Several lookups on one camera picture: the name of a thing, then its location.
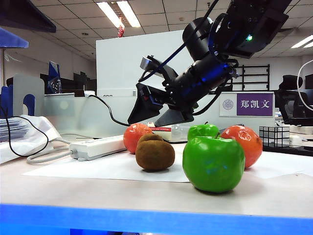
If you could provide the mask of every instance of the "red label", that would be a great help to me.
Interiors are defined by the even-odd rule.
[[[171,127],[150,127],[152,131],[167,131],[170,132],[172,130]]]

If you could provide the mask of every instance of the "green apple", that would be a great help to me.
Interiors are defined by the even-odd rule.
[[[240,182],[245,153],[233,139],[196,136],[184,148],[182,167],[196,188],[221,193]]]
[[[187,135],[188,141],[196,136],[211,136],[216,137],[219,134],[219,129],[213,124],[203,124],[190,127]]]

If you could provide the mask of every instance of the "power strip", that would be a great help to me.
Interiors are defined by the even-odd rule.
[[[126,150],[123,135],[74,142],[70,143],[68,148],[73,151],[71,157],[79,161],[90,161]]]

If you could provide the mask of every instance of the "blue table edge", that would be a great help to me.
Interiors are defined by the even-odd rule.
[[[0,204],[0,224],[159,234],[313,234],[313,218]]]

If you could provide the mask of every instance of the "robotic arm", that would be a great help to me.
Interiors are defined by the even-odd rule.
[[[219,95],[226,82],[237,77],[238,61],[229,56],[250,58],[264,49],[288,19],[284,14],[291,0],[232,0],[226,13],[212,23],[202,18],[192,21],[184,30],[182,39],[195,61],[178,75],[168,65],[153,56],[143,58],[140,67],[156,71],[164,78],[165,91],[137,83],[137,101],[128,123],[136,123],[159,115],[163,104],[169,109],[155,122],[156,126],[193,121],[197,101],[217,87]]]

